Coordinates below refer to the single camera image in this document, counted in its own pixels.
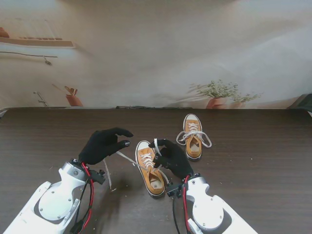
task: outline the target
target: wall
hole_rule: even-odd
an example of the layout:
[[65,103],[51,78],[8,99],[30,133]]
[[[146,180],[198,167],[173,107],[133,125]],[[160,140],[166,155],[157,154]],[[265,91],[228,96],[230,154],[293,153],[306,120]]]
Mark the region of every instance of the wall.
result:
[[197,86],[219,79],[261,95],[234,108],[286,108],[312,91],[310,0],[2,0],[8,18],[50,20],[77,47],[0,44],[58,56],[0,54],[0,107],[42,106],[34,91],[69,106],[65,85],[85,107],[206,108]]

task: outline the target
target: canvas shoe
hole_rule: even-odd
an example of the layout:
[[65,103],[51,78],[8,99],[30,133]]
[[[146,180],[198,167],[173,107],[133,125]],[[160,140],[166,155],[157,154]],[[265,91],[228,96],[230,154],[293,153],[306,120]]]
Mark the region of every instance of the canvas shoe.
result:
[[[204,142],[204,139],[202,138],[203,135],[208,140],[209,145]],[[186,145],[186,156],[189,160],[194,161],[200,159],[202,154],[202,145],[207,148],[212,146],[209,137],[202,131],[199,118],[194,114],[188,114],[185,117],[183,122],[183,131],[176,137],[176,141],[180,145]]]
[[146,168],[138,167],[140,170],[146,189],[151,197],[157,198],[164,194],[165,183],[159,169],[154,169],[153,159],[155,152],[148,145],[146,140],[140,141],[136,147],[136,162]]

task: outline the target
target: shoe insole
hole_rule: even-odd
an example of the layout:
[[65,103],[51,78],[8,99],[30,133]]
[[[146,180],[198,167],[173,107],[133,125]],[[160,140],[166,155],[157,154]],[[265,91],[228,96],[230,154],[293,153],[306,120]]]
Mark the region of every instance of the shoe insole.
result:
[[192,152],[198,152],[199,151],[199,143],[194,138],[190,142],[190,148]]
[[159,180],[157,176],[150,174],[149,179],[150,179],[151,186],[154,189],[161,189],[161,181]]

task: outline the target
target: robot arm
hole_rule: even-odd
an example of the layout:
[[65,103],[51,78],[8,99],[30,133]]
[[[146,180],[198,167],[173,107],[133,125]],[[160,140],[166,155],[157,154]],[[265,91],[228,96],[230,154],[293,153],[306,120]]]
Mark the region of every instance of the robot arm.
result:
[[194,234],[202,234],[202,230],[211,232],[217,230],[227,213],[231,217],[231,224],[223,234],[257,234],[223,199],[214,195],[207,195],[209,184],[199,174],[195,174],[187,182],[186,199],[192,201],[193,219],[189,219],[189,226]]
[[[66,162],[58,172],[61,181],[40,185],[5,234],[61,234],[65,231],[80,205],[80,200],[73,198],[73,190],[85,185],[89,178],[76,159]],[[104,171],[89,172],[94,182],[103,184]]]

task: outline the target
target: black glove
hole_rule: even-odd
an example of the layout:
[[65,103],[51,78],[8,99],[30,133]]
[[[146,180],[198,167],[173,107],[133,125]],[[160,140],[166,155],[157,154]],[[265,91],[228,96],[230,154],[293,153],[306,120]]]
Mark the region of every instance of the black glove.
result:
[[130,145],[130,141],[128,140],[118,142],[116,134],[119,136],[133,137],[132,133],[121,128],[95,131],[79,154],[79,162],[94,165],[101,162],[107,156]]
[[[193,175],[193,169],[184,151],[177,144],[166,139],[157,140],[157,144],[158,146],[165,147],[160,150],[162,156],[155,154],[153,160],[155,163],[154,168],[159,167],[161,164],[164,168],[171,170],[180,179],[184,179],[187,175]],[[155,148],[154,142],[149,147]]]

